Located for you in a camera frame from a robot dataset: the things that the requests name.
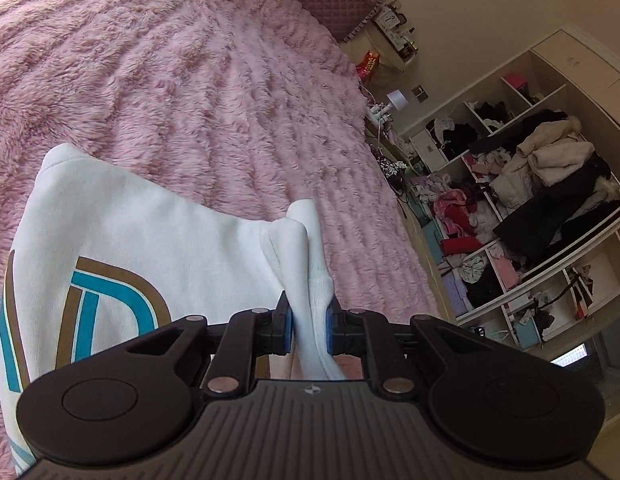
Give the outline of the white printed sweatshirt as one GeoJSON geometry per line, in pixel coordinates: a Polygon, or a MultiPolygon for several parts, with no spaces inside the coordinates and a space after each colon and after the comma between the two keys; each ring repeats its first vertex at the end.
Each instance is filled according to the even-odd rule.
{"type": "Polygon", "coordinates": [[[0,292],[0,407],[14,468],[34,456],[17,402],[34,379],[191,314],[293,312],[293,374],[337,380],[326,311],[334,282],[319,214],[296,200],[281,218],[221,214],[61,144],[44,157],[0,292]]]}

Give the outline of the white open wardrobe shelf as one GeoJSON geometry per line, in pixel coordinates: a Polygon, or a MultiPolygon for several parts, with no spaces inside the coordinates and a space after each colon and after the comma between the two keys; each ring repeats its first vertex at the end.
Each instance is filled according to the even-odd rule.
{"type": "Polygon", "coordinates": [[[558,29],[402,146],[451,321],[553,359],[620,318],[620,66],[593,40],[558,29]]]}

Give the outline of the white bedside lamp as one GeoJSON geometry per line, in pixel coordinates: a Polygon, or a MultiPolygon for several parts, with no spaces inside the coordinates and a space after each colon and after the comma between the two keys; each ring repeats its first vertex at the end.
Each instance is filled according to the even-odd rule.
{"type": "Polygon", "coordinates": [[[379,118],[385,117],[390,114],[393,110],[404,110],[409,105],[409,101],[406,99],[406,96],[400,90],[393,90],[387,94],[387,102],[380,103],[377,105],[376,115],[379,118]]]}

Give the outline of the beige coat pile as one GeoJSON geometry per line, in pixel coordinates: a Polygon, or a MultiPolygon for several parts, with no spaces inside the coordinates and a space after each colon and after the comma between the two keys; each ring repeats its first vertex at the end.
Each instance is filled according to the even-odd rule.
{"type": "Polygon", "coordinates": [[[594,154],[592,143],[580,138],[582,123],[576,116],[558,122],[542,122],[490,183],[507,211],[528,202],[541,188],[563,181],[594,154]]]}

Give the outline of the red snack bag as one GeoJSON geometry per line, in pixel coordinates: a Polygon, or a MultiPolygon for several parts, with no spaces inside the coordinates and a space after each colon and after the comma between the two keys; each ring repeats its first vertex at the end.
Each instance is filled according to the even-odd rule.
{"type": "Polygon", "coordinates": [[[380,64],[380,54],[376,51],[368,50],[360,63],[357,63],[355,69],[357,76],[362,84],[367,84],[374,76],[380,64]]]}

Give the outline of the pink fluffy bed blanket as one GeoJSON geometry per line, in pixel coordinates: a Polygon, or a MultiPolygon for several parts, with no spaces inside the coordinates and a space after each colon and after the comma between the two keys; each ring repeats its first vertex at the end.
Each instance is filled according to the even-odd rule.
{"type": "Polygon", "coordinates": [[[314,200],[341,301],[436,313],[364,109],[296,0],[0,0],[0,294],[43,157],[70,143],[224,214],[314,200]]]}

